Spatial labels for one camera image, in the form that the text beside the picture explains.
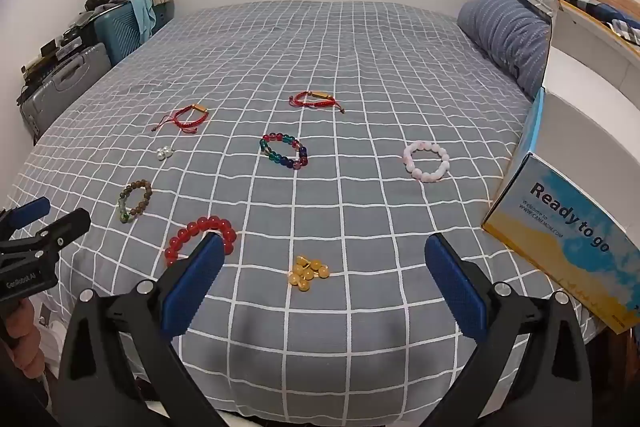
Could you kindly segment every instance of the human hand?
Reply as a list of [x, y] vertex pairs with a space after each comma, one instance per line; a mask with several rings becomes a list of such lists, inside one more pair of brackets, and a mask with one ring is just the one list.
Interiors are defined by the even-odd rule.
[[15, 367], [20, 369], [25, 377], [37, 378], [44, 372], [44, 354], [40, 349], [40, 332], [33, 323], [35, 310], [29, 299], [22, 299], [18, 309], [7, 317], [5, 327], [10, 337], [18, 339], [15, 349], [2, 344]]

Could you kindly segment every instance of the blue towel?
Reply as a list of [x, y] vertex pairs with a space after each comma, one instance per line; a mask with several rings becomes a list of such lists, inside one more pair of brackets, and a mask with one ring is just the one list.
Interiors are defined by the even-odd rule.
[[144, 44], [151, 38], [151, 30], [156, 25], [153, 0], [131, 0], [133, 13], [136, 15], [140, 28], [140, 44]]

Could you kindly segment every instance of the metal bolt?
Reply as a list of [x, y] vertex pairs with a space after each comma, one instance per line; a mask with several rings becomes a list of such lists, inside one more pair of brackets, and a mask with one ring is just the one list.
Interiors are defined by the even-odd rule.
[[554, 293], [554, 297], [560, 304], [567, 304], [567, 302], [569, 302], [569, 295], [564, 292], [556, 292]]
[[136, 286], [136, 291], [138, 293], [142, 293], [142, 295], [146, 295], [148, 293], [151, 293], [153, 288], [154, 288], [154, 282], [150, 280], [146, 280], [138, 283], [138, 285]]
[[89, 302], [94, 297], [94, 291], [91, 288], [82, 290], [80, 292], [80, 300], [82, 302]]
[[504, 282], [495, 283], [494, 290], [498, 295], [502, 297], [511, 295], [511, 286]]

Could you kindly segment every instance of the bed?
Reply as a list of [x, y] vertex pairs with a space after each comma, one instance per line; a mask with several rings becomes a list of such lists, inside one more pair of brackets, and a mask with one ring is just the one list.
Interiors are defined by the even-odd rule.
[[[332, 93], [345, 113], [289, 105], [309, 89]], [[150, 131], [196, 102], [210, 110], [196, 134]], [[361, 2], [207, 9], [168, 24], [74, 103], [34, 148], [8, 204], [46, 196], [44, 223], [78, 206], [91, 213], [49, 292], [65, 320], [82, 289], [110, 295], [156, 279], [178, 229], [225, 217], [236, 249], [174, 339], [210, 402], [293, 423], [419, 422], [474, 349], [424, 265], [428, 235], [444, 232], [461, 257], [520, 293], [555, 288], [480, 228], [529, 107], [448, 16]], [[267, 131], [303, 140], [309, 165], [293, 171], [260, 155]], [[441, 181], [405, 171], [402, 150], [414, 140], [446, 147]], [[165, 145], [176, 152], [160, 162]], [[414, 157], [435, 170], [434, 155]], [[124, 225], [118, 195], [141, 178], [152, 199]], [[299, 254], [332, 272], [307, 293], [287, 285]], [[594, 320], [574, 307], [588, 340]], [[503, 390], [525, 345], [519, 338]]]

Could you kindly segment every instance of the pink and white beaded bracelet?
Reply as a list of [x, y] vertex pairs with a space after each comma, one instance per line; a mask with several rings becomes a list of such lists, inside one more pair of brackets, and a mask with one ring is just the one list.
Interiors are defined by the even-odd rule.
[[[422, 172], [415, 166], [414, 160], [411, 158], [412, 153], [415, 151], [433, 151], [434, 153], [437, 153], [442, 159], [440, 167], [431, 174], [428, 172]], [[402, 161], [404, 162], [406, 171], [411, 174], [413, 178], [421, 181], [422, 183], [436, 182], [449, 170], [449, 155], [447, 154], [447, 150], [440, 147], [437, 143], [423, 141], [413, 142], [404, 149]]]

